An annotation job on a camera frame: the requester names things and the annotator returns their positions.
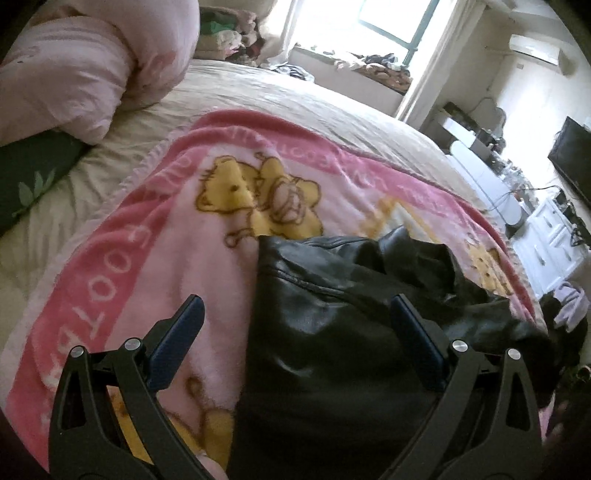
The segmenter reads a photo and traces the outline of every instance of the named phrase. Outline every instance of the drawer handle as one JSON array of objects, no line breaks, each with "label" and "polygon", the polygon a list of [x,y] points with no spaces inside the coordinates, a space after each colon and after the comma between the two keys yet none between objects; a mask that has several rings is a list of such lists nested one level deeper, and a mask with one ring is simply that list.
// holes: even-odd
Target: drawer handle
[{"label": "drawer handle", "polygon": [[546,265],[546,260],[544,260],[544,257],[542,257],[542,255],[538,251],[538,247],[535,245],[534,245],[534,252],[535,252],[536,256],[538,257],[538,261],[540,262],[540,264],[542,266]]}]

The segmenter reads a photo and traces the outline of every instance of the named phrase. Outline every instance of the black clamp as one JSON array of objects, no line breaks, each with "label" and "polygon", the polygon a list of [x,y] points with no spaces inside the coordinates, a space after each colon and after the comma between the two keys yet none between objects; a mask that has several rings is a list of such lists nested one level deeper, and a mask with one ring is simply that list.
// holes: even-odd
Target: black clamp
[{"label": "black clamp", "polygon": [[[177,434],[156,392],[170,385],[204,322],[191,295],[143,340],[88,353],[77,346],[60,378],[50,426],[56,480],[213,480]],[[475,352],[450,342],[399,295],[392,328],[426,389],[441,394],[420,431],[381,480],[530,480],[542,460],[533,387],[515,349]],[[135,458],[115,417],[107,386],[119,387],[153,465]]]}]

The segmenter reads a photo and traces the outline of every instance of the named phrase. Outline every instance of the white cabinet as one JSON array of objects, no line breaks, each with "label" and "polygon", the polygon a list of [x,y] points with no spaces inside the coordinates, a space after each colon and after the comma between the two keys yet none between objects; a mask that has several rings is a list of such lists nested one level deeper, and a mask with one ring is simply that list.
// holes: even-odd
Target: white cabinet
[{"label": "white cabinet", "polygon": [[571,245],[572,231],[573,225],[555,202],[547,199],[511,239],[537,299],[588,262],[588,247]]}]

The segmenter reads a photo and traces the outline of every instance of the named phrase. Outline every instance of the pink blanket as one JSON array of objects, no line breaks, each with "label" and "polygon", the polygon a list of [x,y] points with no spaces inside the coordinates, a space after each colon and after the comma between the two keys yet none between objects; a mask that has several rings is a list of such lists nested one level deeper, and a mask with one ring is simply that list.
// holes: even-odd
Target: pink blanket
[{"label": "pink blanket", "polygon": [[143,337],[191,293],[203,298],[206,323],[159,399],[197,448],[225,463],[258,235],[377,238],[405,225],[417,239],[447,244],[469,278],[532,319],[502,239],[455,195],[261,113],[210,113],[182,133],[159,145],[103,207],[103,218],[72,240],[77,248],[57,259],[59,274],[39,285],[0,358],[7,417],[44,466],[54,392],[71,348],[97,352]]}]

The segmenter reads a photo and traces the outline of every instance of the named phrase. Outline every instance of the window frame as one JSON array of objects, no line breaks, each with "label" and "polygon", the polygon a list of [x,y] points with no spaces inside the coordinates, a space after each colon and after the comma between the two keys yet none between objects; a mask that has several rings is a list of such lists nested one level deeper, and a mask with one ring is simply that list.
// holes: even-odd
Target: window frame
[{"label": "window frame", "polygon": [[392,40],[393,42],[396,42],[398,45],[401,45],[404,48],[406,48],[408,50],[408,53],[407,53],[406,57],[404,57],[404,61],[402,64],[408,68],[411,60],[414,57],[414,54],[418,51],[418,45],[421,43],[421,40],[423,39],[423,35],[425,34],[427,27],[429,26],[429,22],[433,18],[433,14],[435,13],[435,9],[437,8],[437,5],[439,4],[439,0],[431,0],[429,2],[429,4],[427,5],[427,8],[425,9],[425,13],[423,14],[423,17],[421,18],[421,21],[418,24],[417,30],[415,31],[415,33],[413,35],[413,39],[410,42],[406,42],[402,38],[398,38],[396,35],[393,35],[390,32],[377,27],[376,25],[366,22],[365,20],[361,20],[361,12],[363,10],[363,6],[365,5],[366,1],[367,0],[363,0],[363,4],[361,5],[361,8],[359,9],[357,23],[365,28],[370,29],[374,33],[382,35],[383,37],[386,37],[387,39]]}]

